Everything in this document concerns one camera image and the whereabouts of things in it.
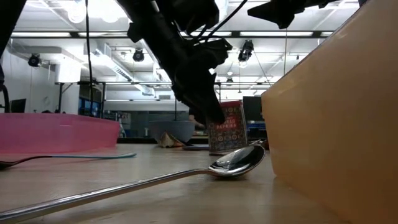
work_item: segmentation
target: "wooden table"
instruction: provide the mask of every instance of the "wooden table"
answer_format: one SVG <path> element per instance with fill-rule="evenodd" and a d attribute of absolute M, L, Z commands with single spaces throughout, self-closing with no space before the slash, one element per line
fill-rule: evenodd
<path fill-rule="evenodd" d="M 185 169 L 207 167 L 207 152 L 118 145 L 134 159 L 41 159 L 0 172 L 0 210 Z M 348 223 L 278 180 L 267 156 L 236 180 L 198 175 L 71 208 L 24 223 Z"/>

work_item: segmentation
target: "spoon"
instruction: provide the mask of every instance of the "spoon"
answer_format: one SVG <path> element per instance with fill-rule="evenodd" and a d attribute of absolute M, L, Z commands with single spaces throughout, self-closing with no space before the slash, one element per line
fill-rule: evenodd
<path fill-rule="evenodd" d="M 0 170 L 10 168 L 12 166 L 18 165 L 22 162 L 26 162 L 32 159 L 42 159 L 42 158 L 75 158 L 75 159 L 124 159 L 136 156 L 136 153 L 127 153 L 123 155 L 116 156 L 74 156 L 74 155 L 52 155 L 52 156 L 33 156 L 25 159 L 20 159 L 18 161 L 6 162 L 0 161 Z"/>
<path fill-rule="evenodd" d="M 0 223 L 21 222 L 192 175 L 208 174 L 215 177 L 237 177 L 249 172 L 260 164 L 265 154 L 265 150 L 259 145 L 244 147 L 219 158 L 207 169 L 193 169 L 175 172 L 173 174 L 162 175 L 146 180 L 138 180 L 128 184 L 108 187 L 106 189 L 95 190 L 92 192 L 8 210 L 0 213 Z"/>

